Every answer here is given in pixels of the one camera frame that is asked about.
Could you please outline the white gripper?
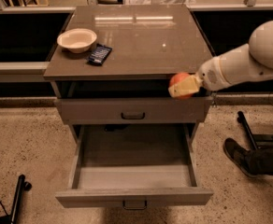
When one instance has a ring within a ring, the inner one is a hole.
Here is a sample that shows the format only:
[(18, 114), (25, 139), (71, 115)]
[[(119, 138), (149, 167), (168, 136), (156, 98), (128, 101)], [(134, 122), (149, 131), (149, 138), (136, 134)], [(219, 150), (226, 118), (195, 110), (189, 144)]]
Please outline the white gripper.
[(174, 75), (170, 78), (168, 92), (172, 98), (189, 98), (199, 92), (201, 86), (208, 91), (219, 91), (230, 86), (223, 75), (219, 57), (204, 62), (196, 75)]

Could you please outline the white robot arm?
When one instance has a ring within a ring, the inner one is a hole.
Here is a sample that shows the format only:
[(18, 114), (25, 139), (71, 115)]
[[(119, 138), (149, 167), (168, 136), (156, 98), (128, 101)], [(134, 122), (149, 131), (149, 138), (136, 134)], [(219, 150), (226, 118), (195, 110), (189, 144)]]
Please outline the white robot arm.
[(273, 21), (258, 26), (249, 42), (200, 65), (193, 74), (177, 73), (170, 79), (172, 98), (190, 97), (201, 88), (219, 91), (244, 82), (273, 79)]

